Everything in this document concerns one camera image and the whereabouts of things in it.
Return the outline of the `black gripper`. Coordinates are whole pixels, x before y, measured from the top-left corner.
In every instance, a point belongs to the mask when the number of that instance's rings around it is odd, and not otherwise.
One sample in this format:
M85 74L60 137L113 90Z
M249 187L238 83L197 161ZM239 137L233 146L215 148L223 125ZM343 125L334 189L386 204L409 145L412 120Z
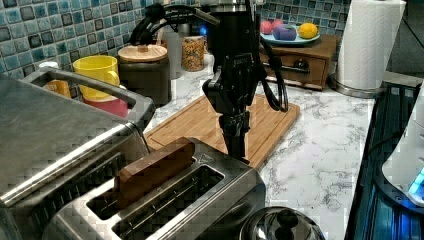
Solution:
M250 113L245 110L253 101L256 86L254 61L249 53L226 56L213 78L202 86L214 110L223 114L219 124L228 154L246 164L245 135L250 129Z

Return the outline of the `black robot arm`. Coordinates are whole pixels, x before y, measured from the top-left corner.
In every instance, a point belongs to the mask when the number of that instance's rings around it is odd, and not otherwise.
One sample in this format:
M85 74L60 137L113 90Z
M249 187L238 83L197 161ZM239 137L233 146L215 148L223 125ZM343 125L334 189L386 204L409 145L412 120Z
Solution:
M237 10L216 10L220 23L208 26L208 47L214 56L214 76L202 90L219 114L228 154L245 160L245 135L255 91L262 77L258 34L251 4Z

